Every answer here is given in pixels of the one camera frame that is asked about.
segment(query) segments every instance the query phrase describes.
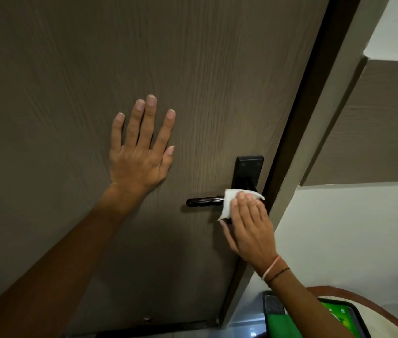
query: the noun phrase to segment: hand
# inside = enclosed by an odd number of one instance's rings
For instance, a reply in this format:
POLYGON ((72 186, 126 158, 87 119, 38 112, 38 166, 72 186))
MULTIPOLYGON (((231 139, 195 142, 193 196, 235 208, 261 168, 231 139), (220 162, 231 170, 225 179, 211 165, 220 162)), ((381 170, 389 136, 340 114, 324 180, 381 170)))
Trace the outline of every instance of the hand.
POLYGON ((239 192, 230 202, 235 238, 229 226, 220 221, 230 248, 250 263, 262 276, 278 256, 275 250, 274 228, 260 200, 239 192))
POLYGON ((166 145, 174 126, 175 111, 170 109, 166 113, 163 127, 158 133, 153 149, 150 150, 156 112, 155 96, 147 96, 146 102, 136 101, 124 145, 124 114, 118 113, 113 121, 110 149, 112 184, 107 193, 112 194, 119 211, 128 212, 137 207, 144 197, 166 178, 171 167, 174 146, 166 149, 166 145))

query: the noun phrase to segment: forearm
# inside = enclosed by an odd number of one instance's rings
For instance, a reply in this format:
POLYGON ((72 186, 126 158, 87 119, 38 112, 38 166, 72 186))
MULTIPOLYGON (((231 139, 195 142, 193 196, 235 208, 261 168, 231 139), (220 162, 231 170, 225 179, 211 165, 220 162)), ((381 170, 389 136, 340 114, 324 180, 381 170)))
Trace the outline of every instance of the forearm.
POLYGON ((105 193, 89 214, 0 296, 0 337, 57 337, 128 214, 105 193))
MULTIPOLYGON (((288 266, 280 260, 275 267, 276 271, 280 272, 288 266)), ((304 338, 354 338, 352 333, 299 282, 291 270, 275 278, 269 287, 282 301, 304 338)))

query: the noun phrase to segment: left hand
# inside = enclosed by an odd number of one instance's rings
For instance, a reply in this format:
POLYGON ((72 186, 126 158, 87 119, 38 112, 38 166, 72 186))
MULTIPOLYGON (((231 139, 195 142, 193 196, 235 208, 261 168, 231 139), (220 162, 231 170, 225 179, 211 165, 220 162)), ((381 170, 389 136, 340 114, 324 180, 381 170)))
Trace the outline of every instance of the left hand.
POLYGON ((166 146, 174 126, 175 111, 170 109, 166 113, 163 127, 150 150, 156 113, 155 96, 148 95, 146 101, 137 100, 124 144, 124 114, 118 113, 113 121, 110 149, 112 183, 107 193, 112 194, 119 212, 128 212, 137 207, 166 178, 171 167, 174 146, 166 146))

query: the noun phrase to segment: phone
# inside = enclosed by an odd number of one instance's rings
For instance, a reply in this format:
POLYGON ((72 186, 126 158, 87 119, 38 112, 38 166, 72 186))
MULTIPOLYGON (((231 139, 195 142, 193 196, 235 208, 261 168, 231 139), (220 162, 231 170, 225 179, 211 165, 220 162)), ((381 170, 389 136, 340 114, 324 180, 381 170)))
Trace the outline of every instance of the phone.
MULTIPOLYGON (((350 302, 318 298, 355 337, 371 338, 357 308, 350 302)), ((280 299, 271 291, 263 293, 266 331, 269 338, 301 338, 302 335, 288 315, 280 299)))

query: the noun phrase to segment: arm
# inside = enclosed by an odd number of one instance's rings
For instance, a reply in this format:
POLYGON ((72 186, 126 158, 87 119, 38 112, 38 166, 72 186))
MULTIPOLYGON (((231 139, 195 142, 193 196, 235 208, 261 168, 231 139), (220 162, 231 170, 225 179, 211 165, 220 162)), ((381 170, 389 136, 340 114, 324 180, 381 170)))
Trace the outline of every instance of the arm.
MULTIPOLYGON (((232 200, 231 213, 234 236, 227 224, 221 221, 230 248, 262 276, 278 256, 275 250, 274 229, 268 213, 261 201, 243 192, 238 193, 237 199, 232 200)), ((265 280, 268 280, 269 287, 283 302, 302 336, 354 338, 354 335, 297 280, 291 270, 274 278, 287 267, 286 262, 280 259, 268 272, 265 280)))
POLYGON ((174 147, 165 148, 175 112, 168 111, 149 151, 156 102, 151 95, 147 102, 136 102, 124 145, 124 115, 117 114, 111 135, 110 187, 76 227, 0 296, 0 337, 58 337, 106 245, 130 212, 166 177, 174 147))

